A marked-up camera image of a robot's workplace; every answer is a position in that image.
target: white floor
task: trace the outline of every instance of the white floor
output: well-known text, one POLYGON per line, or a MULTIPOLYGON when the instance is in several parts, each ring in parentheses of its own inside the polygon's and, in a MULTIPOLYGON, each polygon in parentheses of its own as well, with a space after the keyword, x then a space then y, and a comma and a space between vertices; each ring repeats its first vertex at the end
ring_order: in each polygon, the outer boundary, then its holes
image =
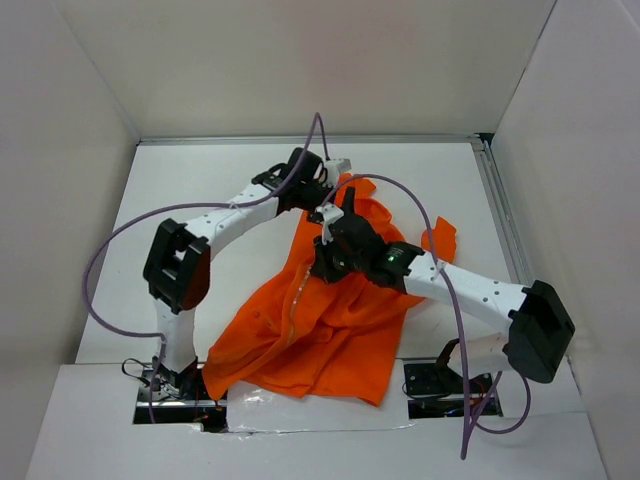
MULTIPOLYGON (((286 161, 293 147, 142 146, 116 223, 172 203, 227 200, 257 173, 286 161)), ((338 144, 331 152, 351 158, 354 172, 385 174, 406 183, 424 201, 432 222, 441 215, 457 227, 458 265, 509 280, 507 260, 469 144, 338 144)), ((379 184, 376 198, 392 210, 408 241, 417 243, 423 225, 415 206, 403 195, 390 185, 379 184)), ((98 312, 122 328, 154 331, 155 314, 141 276, 151 239, 164 218, 186 220, 200 213, 166 214, 118 238, 109 249, 96 290, 98 312)), ((298 217, 298 212, 291 212, 257 227, 214 260, 211 291, 196 316, 195 345, 202 360, 238 307, 280 270, 298 217)), ((470 338, 491 333, 474 318, 466 317, 465 324, 470 338)), ((398 357, 436 356, 456 337, 450 308, 425 302, 407 318, 398 357)), ((272 401, 259 414, 243 411, 241 401, 234 408, 233 396, 229 407, 234 424, 265 433, 216 435, 189 425, 132 425, 137 385, 113 364, 131 356, 148 361, 154 352, 152 340, 119 337, 88 320, 77 365, 60 371, 29 478, 98 480, 172 474, 308 479, 331 475, 455 478, 463 474, 475 478, 605 478, 566 363, 553 384, 533 385, 533 415, 524 427, 500 437, 476 432, 469 460, 460 462, 460 421, 409 422, 406 403, 395 390, 396 380, 401 380, 399 367, 385 400, 387 409, 382 412, 344 400, 292 403, 269 394, 272 401), (357 421, 346 429, 368 432, 314 431, 345 430, 336 419, 355 416, 357 421), (277 430, 310 431, 267 433, 277 430)), ((235 398, 242 398, 243 388, 251 387, 237 386, 235 398)), ((524 395, 517 375, 505 375, 499 395, 506 418, 487 419, 486 424, 508 425, 513 422, 510 417, 522 411, 524 395)))

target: white wall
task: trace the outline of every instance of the white wall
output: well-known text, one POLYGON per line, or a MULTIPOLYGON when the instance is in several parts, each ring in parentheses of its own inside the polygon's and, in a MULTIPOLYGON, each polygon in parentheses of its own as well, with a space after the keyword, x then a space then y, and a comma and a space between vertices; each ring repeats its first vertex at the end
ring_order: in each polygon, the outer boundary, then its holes
POLYGON ((553 0, 55 0, 142 136, 495 131, 553 0))
POLYGON ((0 1, 0 477, 22 479, 58 365, 86 318, 80 275, 133 155, 103 83, 47 0, 0 1))
POLYGON ((493 151, 612 479, 640 470, 640 2, 559 0, 493 151))

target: crumpled fabric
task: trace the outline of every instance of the crumpled fabric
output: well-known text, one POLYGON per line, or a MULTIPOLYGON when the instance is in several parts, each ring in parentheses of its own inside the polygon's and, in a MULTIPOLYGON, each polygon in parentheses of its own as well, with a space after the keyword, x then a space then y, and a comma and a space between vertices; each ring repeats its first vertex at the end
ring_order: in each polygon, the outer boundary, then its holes
MULTIPOLYGON (((358 215, 387 242, 404 241, 391 212, 371 198, 372 182, 358 179, 348 186, 356 189, 358 215)), ((344 191, 337 194, 338 205, 344 191)), ((282 271, 247 300, 210 348, 202 374, 212 399, 244 380, 294 397, 382 402, 407 309, 424 299, 377 287, 362 274, 331 285, 311 277, 313 240, 320 234, 321 227, 303 213, 282 271)), ((438 218, 434 241, 446 262, 455 255, 455 234, 451 224, 438 218)), ((422 247, 428 249, 428 243, 423 235, 422 247)))

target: orange shirt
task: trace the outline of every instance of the orange shirt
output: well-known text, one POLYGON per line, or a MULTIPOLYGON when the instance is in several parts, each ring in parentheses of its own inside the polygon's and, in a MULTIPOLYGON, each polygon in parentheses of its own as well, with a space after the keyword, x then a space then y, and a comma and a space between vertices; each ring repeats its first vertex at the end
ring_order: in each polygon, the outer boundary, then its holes
MULTIPOLYGON (((370 198, 375 185, 356 188, 355 210, 385 241, 404 241, 391 213, 370 198)), ((341 204, 344 188, 338 192, 341 204)), ((361 274, 328 285, 311 277, 313 239, 321 226, 302 214, 282 271, 240 308, 209 350, 202 370, 209 396, 220 399, 236 381, 302 397, 357 397, 379 406, 389 384, 407 309, 423 298, 380 288, 361 274)), ((438 218, 434 241, 441 259, 452 262, 455 228, 438 218)), ((428 248, 426 235, 423 248, 428 248)))

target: black bracket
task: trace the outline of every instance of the black bracket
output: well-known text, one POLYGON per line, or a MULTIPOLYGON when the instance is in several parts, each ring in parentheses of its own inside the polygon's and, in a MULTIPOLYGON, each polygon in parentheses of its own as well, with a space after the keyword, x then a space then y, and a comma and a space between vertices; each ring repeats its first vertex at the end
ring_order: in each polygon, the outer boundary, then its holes
POLYGON ((185 226, 172 219, 160 224, 142 273, 149 293, 169 305, 174 314, 196 307, 210 284, 207 239, 196 237, 185 226))
POLYGON ((491 146, 491 142, 493 142, 493 137, 495 137, 495 133, 476 133, 478 138, 482 143, 487 142, 489 146, 491 146))
MULTIPOLYGON (((295 148, 287 163, 274 165, 268 171, 256 175, 251 182, 262 185, 271 191, 275 190, 291 173, 301 154, 302 148, 295 148)), ((305 153, 304 163, 278 195, 280 199, 278 202, 278 214, 292 208, 300 208, 301 210, 312 212, 316 207, 320 206, 332 190, 331 187, 323 186, 321 181, 314 178, 322 165, 322 158, 318 155, 309 151, 305 153)))
POLYGON ((526 378, 550 383, 558 371, 576 331, 555 289, 536 280, 525 287, 525 301, 509 312, 509 343, 505 353, 509 364, 526 378))

